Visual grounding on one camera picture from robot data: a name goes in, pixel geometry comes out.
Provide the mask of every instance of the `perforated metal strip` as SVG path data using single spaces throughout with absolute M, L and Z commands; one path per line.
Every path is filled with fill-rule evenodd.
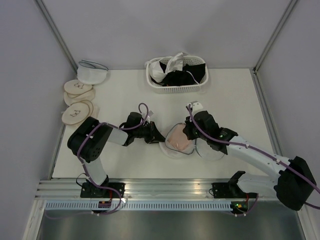
M 118 205 L 114 200 L 110 209 Z M 48 200 L 46 210 L 105 210 L 99 201 Z M 230 201 L 128 201 L 121 203 L 121 210 L 128 211 L 231 211 Z

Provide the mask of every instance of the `basket rim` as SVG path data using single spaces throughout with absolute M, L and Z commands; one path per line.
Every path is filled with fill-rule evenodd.
M 184 85 L 184 86 L 155 86 L 155 85 L 153 85 L 149 80 L 149 65 L 151 63 L 155 62 L 155 61 L 158 61 L 160 59 L 166 59 L 166 58 L 172 58 L 172 56 L 155 57 L 155 58 L 151 59 L 150 61 L 146 62 L 146 66 L 145 66 L 146 81 L 152 88 L 154 88 L 154 89 L 183 89 L 183 88 L 190 88 L 190 87 L 197 88 L 197 87 L 203 86 L 204 84 L 206 84 L 208 82 L 209 72 L 208 72 L 207 64 L 205 64 L 206 63 L 205 60 L 202 57 L 199 57 L 199 56 L 186 55 L 186 56 L 183 56 L 183 58 L 196 58 L 196 59 L 199 59 L 199 60 L 203 61 L 203 63 L 205 64 L 205 75 L 206 75 L 206 78 L 205 78 L 204 82 L 202 82 L 200 84 Z

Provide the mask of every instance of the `gray floor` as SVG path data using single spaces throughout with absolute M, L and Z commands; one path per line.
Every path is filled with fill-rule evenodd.
M 74 211 L 48 211 L 67 216 Z M 297 213 L 259 202 L 246 217 L 212 211 L 119 211 L 107 216 L 44 217 L 40 240 L 305 240 Z

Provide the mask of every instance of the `black cloth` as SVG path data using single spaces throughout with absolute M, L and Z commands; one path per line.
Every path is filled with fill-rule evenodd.
M 160 62 L 160 66 L 163 72 L 165 72 L 167 65 Z M 200 83 L 203 77 L 205 76 L 205 74 L 206 74 L 205 63 L 199 64 L 199 65 L 186 64 L 182 68 L 182 71 L 175 70 L 175 71 L 169 72 L 161 82 L 156 82 L 154 79 L 152 79 L 152 81 L 158 85 L 165 86 L 165 87 L 194 85 L 196 84 L 195 80 L 197 81 L 197 83 Z

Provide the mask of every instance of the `white laundry basket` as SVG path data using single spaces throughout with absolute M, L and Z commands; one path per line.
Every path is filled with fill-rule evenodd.
M 205 74 L 199 84 L 194 85 L 185 85 L 185 86 L 160 86 L 156 83 L 154 83 L 151 79 L 151 76 L 149 74 L 149 65 L 153 62 L 159 61 L 163 64 L 167 64 L 168 61 L 171 59 L 171 56 L 165 57 L 162 59 L 162 57 L 154 58 L 146 63 L 146 81 L 148 84 L 152 87 L 152 90 L 157 94 L 176 94 L 176 93 L 190 93 L 190 92 L 197 92 L 201 89 L 201 86 L 206 84 L 208 82 L 209 74 L 208 74 L 208 68 L 207 65 L 205 66 Z M 201 57 L 198 56 L 191 56 L 187 55 L 183 57 L 183 66 L 186 64 L 188 65 L 199 65 L 199 64 L 205 64 L 205 60 L 203 60 Z

